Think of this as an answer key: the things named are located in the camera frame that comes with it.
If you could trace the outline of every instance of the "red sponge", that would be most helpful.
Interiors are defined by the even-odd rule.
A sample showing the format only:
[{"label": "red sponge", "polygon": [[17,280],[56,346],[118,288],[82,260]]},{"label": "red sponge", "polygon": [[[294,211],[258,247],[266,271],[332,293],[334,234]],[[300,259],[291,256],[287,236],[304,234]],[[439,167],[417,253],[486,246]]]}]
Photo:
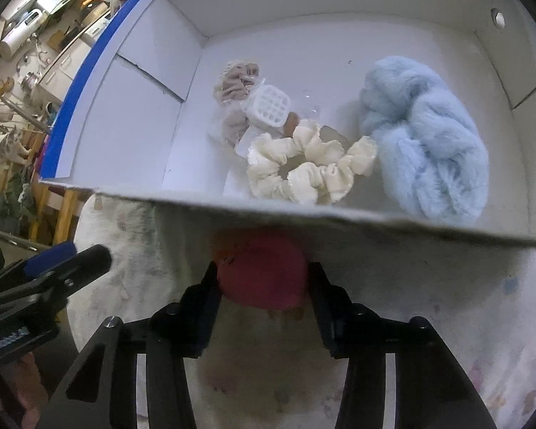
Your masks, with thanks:
[{"label": "red sponge", "polygon": [[241,231],[217,239],[218,282],[235,303],[267,310],[299,306],[307,291],[307,261],[279,232]]}]

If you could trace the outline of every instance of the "white cloth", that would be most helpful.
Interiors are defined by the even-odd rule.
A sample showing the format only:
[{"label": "white cloth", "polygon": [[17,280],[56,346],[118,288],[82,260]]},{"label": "white cloth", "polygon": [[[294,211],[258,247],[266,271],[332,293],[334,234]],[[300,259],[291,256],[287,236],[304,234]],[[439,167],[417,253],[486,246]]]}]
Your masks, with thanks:
[{"label": "white cloth", "polygon": [[[352,190],[355,175],[369,176],[377,146],[361,137],[347,153],[338,140],[323,142],[320,126],[303,119],[291,138],[273,139],[262,134],[250,146],[248,179],[257,198],[289,199],[301,204],[335,203]],[[283,179],[278,173],[290,158],[303,155],[305,161]]]},{"label": "white cloth", "polygon": [[[235,221],[234,215],[211,218],[199,209],[92,197],[75,241],[79,250],[108,246],[114,263],[108,274],[70,298],[78,348],[109,315],[133,321],[178,300],[204,274],[210,234],[250,223],[245,215]],[[536,250],[394,237],[337,227],[336,221],[307,230],[299,220],[289,224],[297,225],[293,231],[310,258],[320,261],[330,281],[346,288],[353,301],[383,317],[428,318],[498,428],[522,427],[536,408]],[[309,304],[303,316],[284,317],[227,300],[209,348],[185,363],[197,426],[212,429],[333,427],[347,364],[323,348]],[[144,366],[139,379],[138,413],[146,415]],[[388,400],[393,380],[387,380]],[[386,420],[393,421],[393,415]]]}]

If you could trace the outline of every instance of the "light blue wool roving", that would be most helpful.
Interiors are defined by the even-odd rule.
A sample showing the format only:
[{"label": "light blue wool roving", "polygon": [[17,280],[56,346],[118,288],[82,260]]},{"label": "light blue wool roving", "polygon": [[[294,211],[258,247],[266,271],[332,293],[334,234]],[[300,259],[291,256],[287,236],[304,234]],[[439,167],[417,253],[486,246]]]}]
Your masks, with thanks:
[{"label": "light blue wool roving", "polygon": [[359,94],[385,193],[409,215],[468,226],[488,196],[488,153],[465,107],[431,68],[389,56]]}]

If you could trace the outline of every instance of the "beige scrunchie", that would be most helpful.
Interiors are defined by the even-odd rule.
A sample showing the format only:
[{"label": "beige scrunchie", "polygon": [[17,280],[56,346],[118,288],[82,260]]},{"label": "beige scrunchie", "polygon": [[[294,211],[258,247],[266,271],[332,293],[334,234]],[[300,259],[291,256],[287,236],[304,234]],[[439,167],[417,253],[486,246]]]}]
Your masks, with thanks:
[{"label": "beige scrunchie", "polygon": [[[320,126],[303,119],[291,138],[273,139],[262,134],[248,153],[248,180],[257,198],[289,199],[297,203],[335,203],[352,189],[356,174],[369,176],[377,145],[361,137],[347,153],[337,140],[323,142]],[[278,173],[288,159],[302,155],[306,162],[290,171],[287,179]]]}]

